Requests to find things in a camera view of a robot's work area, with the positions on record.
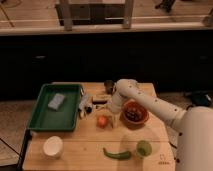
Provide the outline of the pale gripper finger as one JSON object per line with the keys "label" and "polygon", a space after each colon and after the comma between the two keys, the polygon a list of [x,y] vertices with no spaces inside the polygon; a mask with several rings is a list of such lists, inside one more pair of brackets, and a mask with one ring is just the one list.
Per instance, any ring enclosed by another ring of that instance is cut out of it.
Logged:
{"label": "pale gripper finger", "polygon": [[119,125],[119,114],[111,114],[109,116],[112,128],[117,128]]}

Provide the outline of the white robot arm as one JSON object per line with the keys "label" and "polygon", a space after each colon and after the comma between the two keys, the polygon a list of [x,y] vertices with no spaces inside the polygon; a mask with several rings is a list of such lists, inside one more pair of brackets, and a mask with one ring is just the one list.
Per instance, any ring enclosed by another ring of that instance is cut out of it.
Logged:
{"label": "white robot arm", "polygon": [[133,99],[179,133],[175,171],[213,171],[213,109],[204,106],[184,110],[141,91],[137,81],[120,79],[107,102],[112,113],[119,113]]}

